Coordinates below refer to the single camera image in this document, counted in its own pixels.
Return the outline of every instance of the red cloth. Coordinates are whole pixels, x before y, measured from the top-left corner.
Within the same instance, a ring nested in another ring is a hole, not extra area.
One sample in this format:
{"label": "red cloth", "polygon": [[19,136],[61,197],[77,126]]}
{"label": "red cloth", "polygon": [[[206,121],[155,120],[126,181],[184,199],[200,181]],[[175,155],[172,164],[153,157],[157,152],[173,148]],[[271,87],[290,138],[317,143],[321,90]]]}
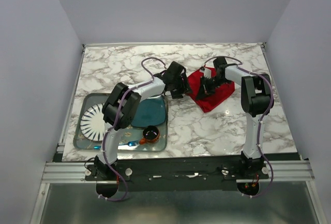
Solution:
{"label": "red cloth", "polygon": [[[216,71],[214,68],[209,68],[212,71],[212,77],[216,76]],[[207,113],[213,110],[215,107],[220,105],[224,100],[226,100],[229,96],[234,92],[234,82],[225,83],[221,85],[219,88],[216,88],[215,94],[211,96],[207,96],[200,100],[195,100],[195,97],[198,94],[200,88],[200,78],[203,76],[203,72],[200,72],[200,69],[193,72],[187,79],[193,91],[192,94],[188,94],[193,101],[196,102],[197,105],[202,109],[204,113]]]}

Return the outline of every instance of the metal panel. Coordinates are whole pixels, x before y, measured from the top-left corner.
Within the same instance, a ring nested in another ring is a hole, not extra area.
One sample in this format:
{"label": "metal panel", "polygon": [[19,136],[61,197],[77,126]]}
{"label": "metal panel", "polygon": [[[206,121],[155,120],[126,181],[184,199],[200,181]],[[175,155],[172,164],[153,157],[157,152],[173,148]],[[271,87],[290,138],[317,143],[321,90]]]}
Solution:
{"label": "metal panel", "polygon": [[94,185],[51,185],[42,224],[318,223],[305,182],[277,182],[264,196],[230,191],[131,192],[111,203]]}
{"label": "metal panel", "polygon": [[330,0],[291,0],[266,46],[295,146],[314,168],[315,183],[329,222],[330,19]]}
{"label": "metal panel", "polygon": [[0,0],[0,216],[29,223],[82,52],[58,0]]}

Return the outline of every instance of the bolt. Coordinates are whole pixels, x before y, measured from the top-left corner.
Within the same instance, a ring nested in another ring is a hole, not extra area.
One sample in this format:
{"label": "bolt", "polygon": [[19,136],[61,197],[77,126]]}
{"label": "bolt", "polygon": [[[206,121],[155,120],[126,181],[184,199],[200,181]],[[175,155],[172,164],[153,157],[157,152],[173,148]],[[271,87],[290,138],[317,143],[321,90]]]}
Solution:
{"label": "bolt", "polygon": [[263,168],[262,168],[262,173],[263,173],[263,174],[268,174],[268,173],[269,173],[268,168],[267,168],[267,167],[263,167]]}
{"label": "bolt", "polygon": [[86,169],[84,174],[85,174],[85,176],[90,176],[92,174],[92,172],[90,170]]}
{"label": "bolt", "polygon": [[224,176],[226,176],[226,175],[229,174],[229,171],[227,171],[227,170],[222,170],[222,174],[223,174]]}
{"label": "bolt", "polygon": [[127,176],[131,176],[131,175],[132,175],[132,170],[131,170],[131,168],[126,169],[126,170],[125,170],[125,174],[126,174]]}

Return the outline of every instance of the brown cup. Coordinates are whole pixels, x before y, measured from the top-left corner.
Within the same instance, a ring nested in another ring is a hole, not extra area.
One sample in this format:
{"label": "brown cup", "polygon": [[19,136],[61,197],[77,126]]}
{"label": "brown cup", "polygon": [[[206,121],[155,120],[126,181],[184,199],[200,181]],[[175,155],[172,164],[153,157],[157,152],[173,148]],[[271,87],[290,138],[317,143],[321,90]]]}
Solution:
{"label": "brown cup", "polygon": [[139,141],[140,145],[145,143],[154,144],[160,139],[160,130],[156,126],[148,126],[143,131],[143,138]]}

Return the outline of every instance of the white paper plate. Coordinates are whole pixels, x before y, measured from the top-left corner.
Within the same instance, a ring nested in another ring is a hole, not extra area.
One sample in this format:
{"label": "white paper plate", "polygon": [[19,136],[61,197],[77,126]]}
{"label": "white paper plate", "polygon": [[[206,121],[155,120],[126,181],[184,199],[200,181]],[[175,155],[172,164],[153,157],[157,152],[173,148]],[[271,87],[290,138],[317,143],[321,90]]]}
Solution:
{"label": "white paper plate", "polygon": [[90,107],[82,116],[81,131],[83,135],[92,141],[102,141],[105,129],[102,113],[103,104]]}

